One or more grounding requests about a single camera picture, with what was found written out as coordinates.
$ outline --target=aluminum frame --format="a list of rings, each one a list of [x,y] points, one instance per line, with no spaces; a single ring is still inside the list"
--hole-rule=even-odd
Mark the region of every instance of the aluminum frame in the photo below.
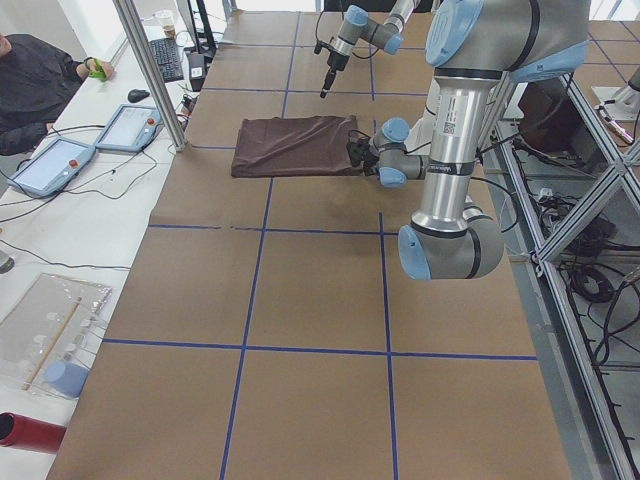
[[[151,53],[144,27],[140,22],[140,15],[133,4],[133,0],[113,0],[113,4],[118,11],[131,49],[138,60],[147,85],[149,85],[149,90],[151,90],[156,107],[162,115],[162,120],[169,132],[171,141],[176,151],[180,152],[187,146],[187,139],[184,136],[180,122],[178,122],[169,92],[162,80],[160,69]]]

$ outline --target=brown cloth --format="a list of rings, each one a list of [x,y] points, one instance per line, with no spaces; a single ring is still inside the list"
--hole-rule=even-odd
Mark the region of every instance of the brown cloth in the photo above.
[[[358,175],[347,154],[356,118],[315,116],[243,120],[231,164],[234,177]]]

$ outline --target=blue joint cap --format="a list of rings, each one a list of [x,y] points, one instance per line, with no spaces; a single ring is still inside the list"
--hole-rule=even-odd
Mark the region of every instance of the blue joint cap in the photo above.
[[[394,143],[402,143],[409,136],[409,124],[404,118],[390,118],[382,125],[382,134]]]
[[[431,23],[427,36],[427,63],[439,67],[460,50],[478,21],[484,0],[447,0]]]
[[[389,55],[395,55],[398,49],[402,46],[402,42],[404,42],[404,37],[399,33],[396,33],[384,46],[384,51]]]
[[[407,183],[407,176],[398,169],[380,167],[380,185],[387,188],[399,188]]]
[[[576,43],[553,55],[519,68],[509,77],[513,83],[539,82],[573,72],[587,58],[589,41]]]
[[[347,9],[347,13],[344,14],[344,19],[355,27],[364,27],[369,21],[369,14],[366,10],[356,5],[351,5]]]
[[[431,280],[427,256],[418,235],[409,225],[398,232],[398,251],[404,273],[414,280]]]

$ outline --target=white label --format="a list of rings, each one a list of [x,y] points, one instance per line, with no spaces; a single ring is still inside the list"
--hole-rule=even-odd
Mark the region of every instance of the white label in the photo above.
[[[460,137],[463,115],[469,98],[466,95],[440,95],[438,118],[434,128],[436,133]]]

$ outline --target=wall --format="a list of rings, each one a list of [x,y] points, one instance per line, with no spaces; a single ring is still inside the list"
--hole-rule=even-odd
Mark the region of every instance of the wall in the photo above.
[[[111,54],[122,43],[124,35],[113,1],[58,2],[88,55],[110,60]]]
[[[2,0],[3,33],[30,33],[72,57],[87,56],[58,0]]]

